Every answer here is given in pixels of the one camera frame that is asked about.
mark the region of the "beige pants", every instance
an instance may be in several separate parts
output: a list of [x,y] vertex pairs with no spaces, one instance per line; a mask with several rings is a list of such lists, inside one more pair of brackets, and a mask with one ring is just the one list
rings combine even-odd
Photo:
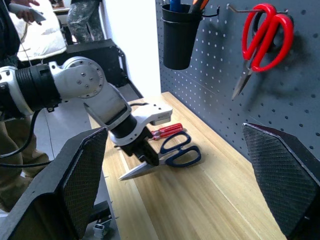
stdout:
[[[0,122],[0,154],[10,153],[23,146],[29,135],[30,122],[29,118]],[[0,163],[21,165],[49,161],[48,156],[37,151],[36,147],[37,139],[33,135],[31,143],[22,153],[0,158]],[[32,179],[44,168],[45,166],[24,169],[0,167],[0,209],[10,212]]]

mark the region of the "scissor blade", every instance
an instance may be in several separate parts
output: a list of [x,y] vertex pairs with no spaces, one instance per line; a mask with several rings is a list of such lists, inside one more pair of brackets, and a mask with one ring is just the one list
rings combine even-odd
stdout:
[[235,89],[233,91],[233,94],[232,94],[232,100],[238,96],[242,90],[245,88],[249,78],[251,77],[251,74],[252,74],[252,71],[250,69],[248,69],[247,71],[244,71],[242,73],[242,76],[240,77],[240,79],[238,80],[236,86],[235,86]]
[[150,165],[146,162],[141,163],[140,165],[132,168],[130,171],[123,174],[121,177],[119,177],[119,180],[127,180],[127,179],[133,179],[139,175],[144,174],[148,170],[154,168],[156,166]]

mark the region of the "gray pegboard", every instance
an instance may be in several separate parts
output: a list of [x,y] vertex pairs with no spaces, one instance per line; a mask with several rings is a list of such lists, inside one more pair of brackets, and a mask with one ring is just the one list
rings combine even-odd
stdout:
[[[275,68],[253,73],[241,95],[231,100],[243,66],[241,40],[246,13],[226,9],[227,2],[210,1],[198,28],[188,69],[163,65],[163,0],[156,0],[161,91],[171,92],[245,157],[242,123],[249,122],[292,134],[320,159],[320,14],[319,0],[270,0],[294,19],[290,53]],[[263,2],[230,1],[237,9]],[[270,62],[266,56],[262,65]]]

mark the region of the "black cup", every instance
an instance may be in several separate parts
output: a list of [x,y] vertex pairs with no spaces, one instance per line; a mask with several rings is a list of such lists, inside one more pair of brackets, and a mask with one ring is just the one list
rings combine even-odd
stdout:
[[162,6],[163,64],[173,70],[187,69],[195,45],[202,14],[188,13],[190,5],[182,4],[182,12],[170,11],[170,4]]

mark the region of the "person's hand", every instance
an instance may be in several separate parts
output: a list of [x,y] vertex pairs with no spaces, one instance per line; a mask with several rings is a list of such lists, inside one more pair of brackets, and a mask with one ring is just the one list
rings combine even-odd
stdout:
[[[40,6],[40,4],[36,0],[12,0],[11,3],[20,4],[27,7],[31,7],[30,4]],[[30,11],[19,11],[16,16],[18,17],[18,19],[23,19],[27,23],[33,23],[35,21],[34,15]]]

